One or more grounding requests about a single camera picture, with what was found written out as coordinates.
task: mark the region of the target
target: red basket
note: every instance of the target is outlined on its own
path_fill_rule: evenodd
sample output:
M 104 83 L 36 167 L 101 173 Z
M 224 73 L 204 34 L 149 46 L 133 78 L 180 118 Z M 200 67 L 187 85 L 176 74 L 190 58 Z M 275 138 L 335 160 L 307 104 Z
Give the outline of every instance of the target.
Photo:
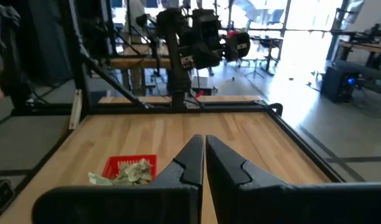
M 108 179 L 114 179 L 119 173 L 118 168 L 121 163 L 128 162 L 129 164 L 134 164 L 141 159 L 146 159 L 148 163 L 152 164 L 151 175 L 154 180 L 156 178 L 156 166 L 158 164 L 156 155 L 111 156 L 103 169 L 102 176 Z

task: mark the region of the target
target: wooden desk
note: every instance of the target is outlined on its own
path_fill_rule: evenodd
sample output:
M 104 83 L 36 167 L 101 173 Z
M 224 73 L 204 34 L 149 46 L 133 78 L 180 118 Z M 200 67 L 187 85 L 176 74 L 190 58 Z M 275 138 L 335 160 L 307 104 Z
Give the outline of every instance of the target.
M 257 96 L 205 96 L 200 101 L 250 101 Z M 162 102 L 165 97 L 147 97 Z M 104 103 L 125 102 L 104 98 Z M 157 154 L 161 172 L 194 134 L 213 134 L 257 166 L 292 184 L 329 179 L 264 113 L 131 114 L 88 116 L 0 217 L 0 224 L 30 224 L 31 209 L 58 186 L 90 185 L 87 173 L 102 173 L 110 156 Z M 217 223 L 204 174 L 202 223 Z
M 375 52 L 381 54 L 381 44 L 357 44 L 352 42 L 345 42 L 340 40 L 339 45 L 341 47 L 347 47 L 351 49 L 362 49 L 367 50 L 369 52 Z
M 133 47 L 140 52 L 142 55 L 152 55 L 152 50 L 146 44 L 133 45 Z M 134 55 L 137 56 L 136 52 L 126 47 L 124 52 L 120 52 L 122 55 Z M 161 68 L 170 68 L 170 60 L 168 57 L 168 50 L 165 45 L 161 46 L 158 49 L 158 54 L 162 57 L 160 58 L 160 67 Z M 156 68 L 156 59 L 154 58 L 114 58 L 110 61 L 110 65 L 115 68 L 132 68 L 132 67 L 141 67 L 141 68 Z

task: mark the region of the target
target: floor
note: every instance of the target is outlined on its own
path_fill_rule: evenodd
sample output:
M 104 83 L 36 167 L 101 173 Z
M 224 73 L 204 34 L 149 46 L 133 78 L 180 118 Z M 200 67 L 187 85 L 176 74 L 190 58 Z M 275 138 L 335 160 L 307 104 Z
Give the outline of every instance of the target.
M 237 68 L 231 63 L 215 67 L 209 85 L 219 89 L 216 95 L 260 95 L 270 103 L 282 103 L 285 121 L 346 181 L 381 181 L 381 96 L 364 92 L 359 104 L 364 107 L 334 104 L 306 85 L 314 78 L 301 66 L 281 62 L 272 70 L 273 77 L 260 69 L 261 76 L 252 74 L 252 68 L 253 64 Z M 200 75 L 208 76 L 208 71 Z M 93 91 L 111 89 L 98 78 L 89 83 Z M 163 84 L 158 86 L 164 95 Z M 37 93 L 50 103 L 71 102 L 74 84 L 40 87 Z M 15 186 L 53 147 L 68 118 L 10 117 L 11 109 L 9 98 L 0 103 L 0 178 L 11 179 Z

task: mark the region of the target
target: computer tower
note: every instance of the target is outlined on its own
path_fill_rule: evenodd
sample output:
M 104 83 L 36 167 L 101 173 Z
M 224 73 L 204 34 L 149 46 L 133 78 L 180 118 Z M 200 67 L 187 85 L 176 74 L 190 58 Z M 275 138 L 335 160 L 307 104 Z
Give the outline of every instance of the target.
M 321 94 L 334 103 L 348 102 L 358 76 L 358 73 L 329 66 L 322 82 Z

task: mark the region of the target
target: crumpled cash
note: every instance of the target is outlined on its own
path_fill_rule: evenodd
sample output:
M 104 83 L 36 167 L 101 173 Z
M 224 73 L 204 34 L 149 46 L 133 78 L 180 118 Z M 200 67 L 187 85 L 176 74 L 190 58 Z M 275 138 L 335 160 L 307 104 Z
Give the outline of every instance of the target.
M 116 178 L 110 180 L 91 172 L 88 173 L 88 178 L 93 184 L 100 186 L 132 186 L 149 184 L 152 181 L 151 174 L 152 165 L 145 159 L 140 162 L 129 164 L 124 162 L 119 165 L 119 174 Z

